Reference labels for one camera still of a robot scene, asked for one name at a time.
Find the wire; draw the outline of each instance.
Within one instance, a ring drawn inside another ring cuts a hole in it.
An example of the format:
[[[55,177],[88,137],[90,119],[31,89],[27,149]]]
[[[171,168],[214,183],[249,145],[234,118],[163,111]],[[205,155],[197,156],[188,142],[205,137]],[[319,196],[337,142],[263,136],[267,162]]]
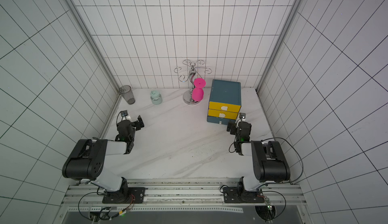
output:
[[[220,192],[221,192],[221,193],[223,193],[223,192],[221,191],[222,187],[228,187],[228,188],[229,188],[229,186],[227,186],[227,185],[221,186],[221,187],[220,187]]]
[[[118,124],[117,121],[119,120],[119,115],[120,115],[121,111],[119,112],[119,114],[117,115],[116,117],[116,125]]]
[[[80,211],[80,202],[81,202],[81,199],[82,199],[83,197],[87,196],[88,194],[95,194],[95,193],[96,193],[96,192],[87,193],[87,194],[85,194],[84,196],[82,196],[82,197],[80,198],[80,201],[78,201],[78,212],[81,214],[82,217],[88,219],[89,221],[91,221],[92,219],[87,218],[86,216],[82,215],[82,213],[81,213],[81,211]]]
[[[286,208],[286,205],[287,205],[286,198],[284,197],[284,195],[282,195],[281,193],[279,193],[279,192],[277,192],[277,191],[263,191],[263,192],[275,192],[275,193],[280,194],[280,195],[283,197],[283,199],[284,199],[284,208],[283,208],[282,212],[280,212],[279,215],[277,215],[277,216],[275,216],[274,218],[272,218],[272,220],[275,219],[275,218],[278,218],[278,217],[284,212],[284,210],[285,210],[285,208]]]
[[[92,139],[95,139],[95,140],[99,140],[99,138],[97,138],[97,137],[92,137]],[[108,141],[114,141],[114,140],[109,140],[109,139],[107,139]]]
[[[297,152],[297,150],[286,140],[286,139],[284,139],[284,138],[281,138],[281,137],[272,137],[272,138],[268,138],[268,139],[264,139],[264,140],[262,140],[262,141],[266,141],[266,140],[270,140],[270,139],[283,139],[283,140],[285,140],[285,142],[287,142],[289,145],[290,145],[290,147],[295,151],[295,153],[298,155],[298,157],[299,157],[299,159],[300,159],[300,162],[301,162],[301,164],[302,164],[302,172],[300,173],[300,175],[299,175],[299,177],[297,177],[295,180],[290,180],[290,181],[288,181],[288,182],[285,182],[285,183],[277,183],[277,184],[287,184],[287,183],[293,183],[293,182],[295,182],[295,181],[297,181],[298,179],[300,179],[300,177],[302,177],[302,175],[303,175],[303,170],[304,170],[304,166],[303,166],[303,161],[302,161],[302,158],[300,157],[300,155],[299,155],[299,153]]]
[[[232,144],[230,144],[230,146],[229,146],[229,152],[230,152],[230,153],[236,152],[236,149],[234,149],[234,151],[230,151],[230,147],[231,147],[233,144],[234,144],[234,142],[233,142]]]
[[[99,190],[100,190],[100,188],[97,188],[97,192],[96,192],[96,193],[97,193],[98,195],[105,195],[105,193],[99,193],[99,192],[98,192]]]

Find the white marble tabletop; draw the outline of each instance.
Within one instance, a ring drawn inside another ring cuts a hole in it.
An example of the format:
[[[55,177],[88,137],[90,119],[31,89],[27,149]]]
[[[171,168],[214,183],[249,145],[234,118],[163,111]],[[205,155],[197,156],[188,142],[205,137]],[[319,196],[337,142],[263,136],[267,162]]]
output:
[[[151,103],[151,89],[134,89],[133,105],[121,99],[116,115],[128,110],[133,121],[141,115],[145,127],[136,131],[131,153],[106,156],[105,167],[127,179],[239,178],[252,173],[250,156],[229,153],[235,136],[226,131],[227,126],[206,121],[210,89],[204,89],[203,100],[194,106],[183,102],[186,90],[158,89],[160,105]],[[252,124],[251,140],[272,137],[255,90],[241,89],[241,101],[240,112]],[[106,139],[114,140],[118,133],[116,115]]]

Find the black mounting plate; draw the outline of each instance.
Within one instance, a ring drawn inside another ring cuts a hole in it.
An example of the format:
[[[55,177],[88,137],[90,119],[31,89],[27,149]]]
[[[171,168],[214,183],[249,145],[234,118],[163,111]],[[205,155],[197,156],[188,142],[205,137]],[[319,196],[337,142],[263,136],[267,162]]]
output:
[[[258,197],[257,192],[244,192],[239,196],[237,187],[223,187],[225,203],[264,203],[263,197]]]
[[[109,197],[109,195],[105,195],[102,203],[103,204],[130,204],[132,202],[131,194],[135,196],[135,204],[143,203],[144,200],[144,193],[146,191],[146,188],[128,188],[129,191],[129,198],[125,202],[118,203],[117,200],[112,199]]]

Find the jar lid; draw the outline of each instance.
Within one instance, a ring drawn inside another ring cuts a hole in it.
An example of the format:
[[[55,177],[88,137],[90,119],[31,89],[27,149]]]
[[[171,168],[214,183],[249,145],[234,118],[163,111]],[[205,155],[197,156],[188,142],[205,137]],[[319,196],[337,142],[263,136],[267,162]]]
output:
[[[159,93],[158,90],[152,90],[152,91],[151,91],[151,97],[157,97],[157,96],[159,96],[159,95],[160,95],[160,93]]]

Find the mint green jar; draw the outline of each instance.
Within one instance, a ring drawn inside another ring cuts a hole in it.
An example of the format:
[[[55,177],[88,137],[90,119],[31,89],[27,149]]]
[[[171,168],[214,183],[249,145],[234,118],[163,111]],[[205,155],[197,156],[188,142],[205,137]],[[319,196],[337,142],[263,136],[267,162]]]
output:
[[[151,91],[151,102],[154,105],[159,105],[162,103],[162,95],[160,95],[159,91],[157,90]]]

